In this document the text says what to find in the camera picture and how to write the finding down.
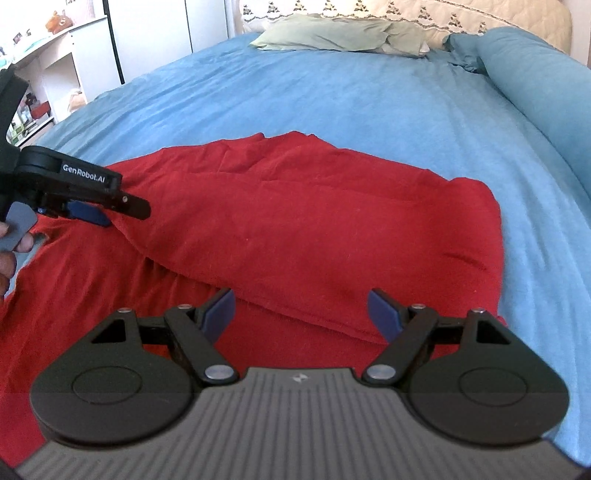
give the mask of blue bedsheet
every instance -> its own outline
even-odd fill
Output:
[[[491,79],[442,57],[256,51],[245,35],[98,97],[42,145],[107,166],[172,145],[298,130],[445,178],[484,181],[502,209],[500,313],[566,380],[556,436],[591,463],[591,200]]]

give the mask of red towel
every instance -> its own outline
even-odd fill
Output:
[[[441,314],[496,313],[503,265],[489,189],[342,150],[311,135],[167,148],[113,166],[152,216],[114,227],[43,218],[48,241],[0,318],[0,456],[41,445],[35,376],[120,307],[153,316],[219,287],[238,298],[217,343],[241,371],[367,366],[384,341],[366,314],[380,287]]]

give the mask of screw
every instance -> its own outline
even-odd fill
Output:
[[[230,365],[211,365],[205,369],[205,376],[210,380],[228,380],[234,375]]]
[[[389,365],[377,364],[367,369],[369,378],[374,380],[391,380],[396,375],[396,369]]]

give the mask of green pillow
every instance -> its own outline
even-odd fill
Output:
[[[293,14],[274,22],[251,45],[262,50],[370,51],[422,57],[424,30],[410,22]]]

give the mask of gray grip pad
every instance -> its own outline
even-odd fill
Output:
[[[14,202],[6,215],[8,233],[0,238],[0,252],[12,252],[33,226],[37,223],[37,214],[24,203]]]

